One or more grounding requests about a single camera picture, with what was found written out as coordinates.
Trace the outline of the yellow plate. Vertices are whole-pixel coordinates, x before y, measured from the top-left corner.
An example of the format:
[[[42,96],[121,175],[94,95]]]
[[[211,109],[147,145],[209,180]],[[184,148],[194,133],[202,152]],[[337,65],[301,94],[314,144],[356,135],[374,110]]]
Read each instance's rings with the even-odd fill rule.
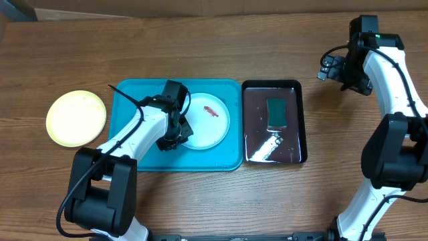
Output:
[[[64,147],[79,147],[92,142],[106,124],[106,107],[87,90],[75,90],[59,97],[49,108],[46,130],[49,137]]]

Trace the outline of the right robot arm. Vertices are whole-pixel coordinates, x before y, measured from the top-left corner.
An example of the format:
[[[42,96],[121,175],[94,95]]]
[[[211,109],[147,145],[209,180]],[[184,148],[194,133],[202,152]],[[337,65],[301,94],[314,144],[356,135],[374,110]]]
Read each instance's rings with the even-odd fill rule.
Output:
[[[319,240],[385,240],[375,226],[398,200],[427,181],[427,107],[420,99],[405,62],[399,35],[381,33],[376,15],[360,15],[349,23],[345,57],[326,52],[318,79],[342,83],[341,90],[374,93],[381,122],[364,146],[364,179],[347,208],[335,217]]]

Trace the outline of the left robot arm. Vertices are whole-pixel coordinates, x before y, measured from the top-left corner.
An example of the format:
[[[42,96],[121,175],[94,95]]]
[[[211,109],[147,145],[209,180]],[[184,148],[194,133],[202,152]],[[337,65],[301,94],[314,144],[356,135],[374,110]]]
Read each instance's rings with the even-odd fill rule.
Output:
[[[185,115],[191,94],[168,80],[162,94],[142,100],[131,121],[96,149],[82,147],[74,155],[68,193],[56,217],[58,232],[89,240],[151,240],[136,219],[137,166],[153,146],[176,149],[193,134]]]

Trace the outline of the light blue plate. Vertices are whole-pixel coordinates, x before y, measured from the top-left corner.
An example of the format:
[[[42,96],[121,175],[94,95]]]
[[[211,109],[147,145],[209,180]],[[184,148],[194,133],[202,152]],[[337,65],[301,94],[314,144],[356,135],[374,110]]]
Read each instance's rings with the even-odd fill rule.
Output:
[[[194,93],[185,100],[185,107],[188,106],[185,118],[193,134],[183,145],[194,150],[210,149],[218,145],[230,127],[226,105],[212,94]]]

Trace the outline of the green sponge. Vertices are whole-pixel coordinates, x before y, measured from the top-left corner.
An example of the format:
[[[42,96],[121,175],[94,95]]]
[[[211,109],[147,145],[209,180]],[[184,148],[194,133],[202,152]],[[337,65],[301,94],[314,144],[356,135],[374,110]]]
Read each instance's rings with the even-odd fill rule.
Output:
[[[267,127],[269,129],[286,128],[286,101],[282,98],[268,98],[266,102]]]

